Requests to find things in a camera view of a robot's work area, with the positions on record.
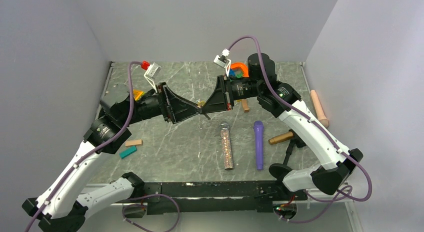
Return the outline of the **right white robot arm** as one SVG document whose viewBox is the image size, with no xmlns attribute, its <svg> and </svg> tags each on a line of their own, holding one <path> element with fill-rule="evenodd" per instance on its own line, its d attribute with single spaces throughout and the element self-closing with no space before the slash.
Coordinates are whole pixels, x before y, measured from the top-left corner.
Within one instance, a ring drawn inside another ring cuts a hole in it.
<svg viewBox="0 0 424 232">
<path fill-rule="evenodd" d="M 359 149 L 350 150 L 332 136 L 325 136 L 327 129 L 314 117 L 300 94 L 294 88 L 277 80 L 275 62 L 265 53 L 252 54 L 247 60 L 248 77 L 217 77 L 213 94 L 203 105 L 204 114 L 232 109 L 235 100 L 256 97 L 261 107 L 272 113 L 309 147 L 319 164 L 302 170 L 274 163 L 269 167 L 276 178 L 276 194 L 289 199 L 298 190 L 317 188 L 332 195 L 352 174 L 363 154 Z"/>
</svg>

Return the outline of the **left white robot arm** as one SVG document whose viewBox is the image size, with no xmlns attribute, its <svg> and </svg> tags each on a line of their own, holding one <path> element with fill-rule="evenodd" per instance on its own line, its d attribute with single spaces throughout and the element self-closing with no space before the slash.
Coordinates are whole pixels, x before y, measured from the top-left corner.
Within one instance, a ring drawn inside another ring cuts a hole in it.
<svg viewBox="0 0 424 232">
<path fill-rule="evenodd" d="M 145 195 L 145 183 L 133 172 L 87 195 L 82 190 L 93 173 L 129 139 L 129 125 L 159 115 L 167 122 L 178 123 L 201 112 L 164 82 L 139 99 L 135 99 L 131 87 L 114 85 L 100 105 L 100 117 L 60 176 L 42 195 L 22 204 L 25 212 L 39 221 L 42 231 L 77 231 L 87 218 L 115 202 L 139 201 Z"/>
</svg>

